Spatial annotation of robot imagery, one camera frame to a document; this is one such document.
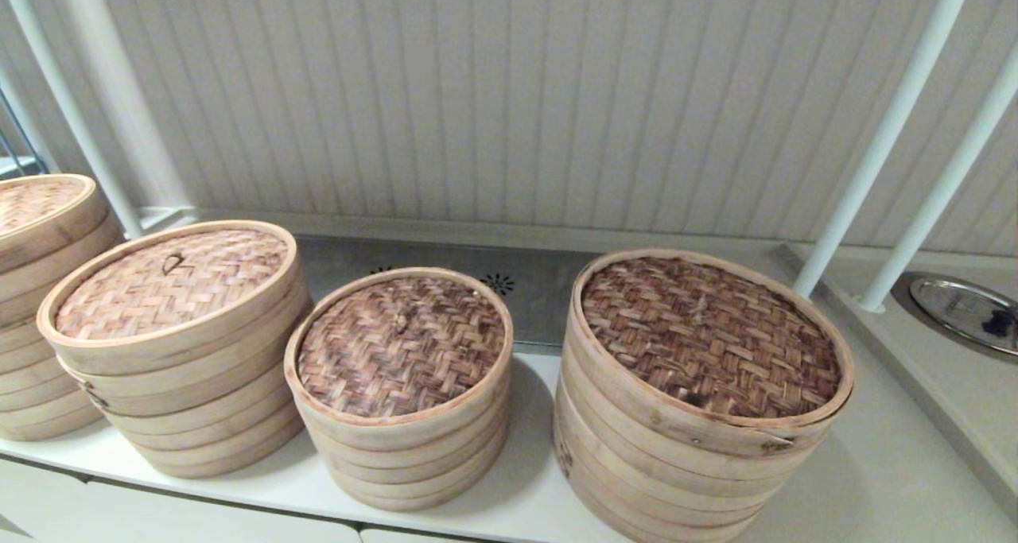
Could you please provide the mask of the woven bamboo lid with loop handle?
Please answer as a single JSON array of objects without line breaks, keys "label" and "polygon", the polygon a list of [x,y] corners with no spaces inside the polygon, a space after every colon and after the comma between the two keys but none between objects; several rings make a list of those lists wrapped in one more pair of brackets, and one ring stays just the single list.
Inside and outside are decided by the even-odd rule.
[{"label": "woven bamboo lid with loop handle", "polygon": [[220,220],[87,261],[47,294],[36,322],[70,369],[119,376],[185,364],[243,338],[269,343],[310,304],[287,229]]}]

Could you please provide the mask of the square metal lid with knob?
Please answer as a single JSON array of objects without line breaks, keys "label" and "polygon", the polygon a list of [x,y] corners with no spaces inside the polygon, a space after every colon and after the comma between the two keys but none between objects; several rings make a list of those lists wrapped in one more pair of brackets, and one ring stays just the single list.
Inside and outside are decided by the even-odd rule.
[{"label": "square metal lid with knob", "polygon": [[562,343],[576,276],[595,254],[513,247],[372,241],[298,236],[312,296],[367,275],[408,267],[439,267],[473,277],[499,294],[524,343]]}]

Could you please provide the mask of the small woven bamboo steamer lid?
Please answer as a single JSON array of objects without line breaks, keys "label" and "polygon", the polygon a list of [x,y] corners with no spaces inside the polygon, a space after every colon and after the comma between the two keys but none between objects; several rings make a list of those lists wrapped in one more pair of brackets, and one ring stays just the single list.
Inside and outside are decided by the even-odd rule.
[{"label": "small woven bamboo steamer lid", "polygon": [[499,412],[512,343],[511,315],[480,280],[393,269],[320,301],[284,372],[313,433],[350,450],[408,450]]}]

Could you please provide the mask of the large right bamboo steamer stack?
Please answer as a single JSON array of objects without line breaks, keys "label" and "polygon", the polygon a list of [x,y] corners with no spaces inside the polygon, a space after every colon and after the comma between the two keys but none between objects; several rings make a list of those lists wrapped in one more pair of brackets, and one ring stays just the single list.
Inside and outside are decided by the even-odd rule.
[{"label": "large right bamboo steamer stack", "polygon": [[688,250],[597,257],[572,287],[562,358],[639,429],[727,456],[817,444],[855,386],[847,341],[808,300]]}]

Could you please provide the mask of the large bamboo steamer stack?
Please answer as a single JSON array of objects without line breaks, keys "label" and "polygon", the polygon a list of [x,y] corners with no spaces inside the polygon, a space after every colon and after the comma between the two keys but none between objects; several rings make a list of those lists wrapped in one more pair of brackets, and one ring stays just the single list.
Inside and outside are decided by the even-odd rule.
[{"label": "large bamboo steamer stack", "polygon": [[688,250],[597,257],[572,287],[562,358],[639,429],[727,456],[817,444],[855,386],[847,341],[808,300]]},{"label": "large bamboo steamer stack", "polygon": [[640,541],[730,540],[824,439],[854,387],[843,343],[761,352],[604,347],[567,331],[557,455],[586,503]]}]

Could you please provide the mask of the second-left bamboo steamer stack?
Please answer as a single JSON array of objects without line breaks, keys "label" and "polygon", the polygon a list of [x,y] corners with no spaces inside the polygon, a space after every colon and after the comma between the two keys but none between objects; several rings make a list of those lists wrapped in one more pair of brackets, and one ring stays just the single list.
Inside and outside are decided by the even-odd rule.
[{"label": "second-left bamboo steamer stack", "polygon": [[230,312],[131,338],[40,326],[61,366],[153,467],[222,475],[276,452],[303,429],[282,370],[290,333],[310,310],[295,285]]}]

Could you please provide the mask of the round stainless steel pot lid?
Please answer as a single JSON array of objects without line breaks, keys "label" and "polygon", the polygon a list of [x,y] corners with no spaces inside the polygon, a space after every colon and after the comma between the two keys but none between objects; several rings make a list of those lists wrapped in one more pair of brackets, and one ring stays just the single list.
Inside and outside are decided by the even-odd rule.
[{"label": "round stainless steel pot lid", "polygon": [[1018,357],[1018,301],[980,285],[921,276],[910,297],[938,325],[983,347]]}]

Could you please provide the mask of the thin white metal pole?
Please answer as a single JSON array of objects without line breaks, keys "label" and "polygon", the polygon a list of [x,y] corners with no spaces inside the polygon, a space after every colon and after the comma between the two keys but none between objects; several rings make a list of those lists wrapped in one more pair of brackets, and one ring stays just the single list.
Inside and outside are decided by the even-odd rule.
[{"label": "thin white metal pole", "polygon": [[965,0],[937,0],[934,4],[926,28],[921,33],[902,79],[881,117],[868,148],[861,157],[861,163],[833,212],[830,213],[830,219],[817,243],[814,245],[810,257],[800,269],[793,284],[793,290],[799,296],[810,297],[830,260],[835,256],[837,248],[847,235],[863,202],[868,198],[880,170],[902,133],[926,82],[930,78],[939,54],[949,39],[964,2]]},{"label": "thin white metal pole", "polygon": [[965,130],[958,147],[939,173],[926,199],[910,222],[902,238],[895,245],[891,256],[876,272],[875,279],[868,289],[858,297],[859,307],[868,312],[883,312],[884,298],[891,292],[893,285],[902,275],[920,247],[926,241],[932,227],[942,217],[946,206],[961,187],[964,178],[971,167],[977,162],[979,155],[989,135],[1002,119],[1008,105],[1018,94],[1018,41],[1015,41],[1008,51],[997,78],[986,94],[985,101],[979,106],[977,114]]},{"label": "thin white metal pole", "polygon": [[32,3],[30,3],[30,0],[10,0],[10,5],[18,24],[22,29],[23,35],[29,40],[30,50],[33,51],[33,55],[35,55],[37,63],[40,65],[41,73],[43,73],[44,78],[54,94],[54,98],[62,115],[66,119],[69,129],[72,131],[73,137],[76,138],[77,143],[79,143],[88,166],[91,167],[92,173],[97,177],[99,184],[102,185],[114,213],[123,225],[127,238],[142,238],[143,234],[145,234],[142,227],[142,217],[138,216],[137,211],[135,211],[134,206],[130,202],[130,198],[128,198],[126,192],[121,187],[118,178],[113,173],[111,166],[109,166],[97,142],[92,137],[90,129],[88,129],[84,113],[81,112],[80,106],[73,96],[72,89],[70,89],[63,76],[60,64],[58,64],[44,30],[41,28],[39,19],[37,19]]}]

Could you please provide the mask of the white cabinet front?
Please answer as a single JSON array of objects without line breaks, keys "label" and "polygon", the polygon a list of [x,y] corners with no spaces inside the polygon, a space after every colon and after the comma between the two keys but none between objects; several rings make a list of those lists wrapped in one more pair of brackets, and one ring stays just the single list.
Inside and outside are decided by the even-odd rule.
[{"label": "white cabinet front", "polygon": [[0,543],[480,543],[265,513],[0,459]]}]

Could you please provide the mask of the thick white post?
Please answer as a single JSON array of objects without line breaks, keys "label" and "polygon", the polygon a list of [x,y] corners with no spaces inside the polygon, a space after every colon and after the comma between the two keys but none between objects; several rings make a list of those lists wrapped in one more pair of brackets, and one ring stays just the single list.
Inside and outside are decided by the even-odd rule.
[{"label": "thick white post", "polygon": [[148,169],[153,180],[176,196],[152,229],[173,227],[185,217],[190,201],[174,167],[155,116],[146,101],[142,80],[132,66],[107,0],[65,0],[67,13],[80,37],[81,51],[110,124],[125,156],[138,171]]}]

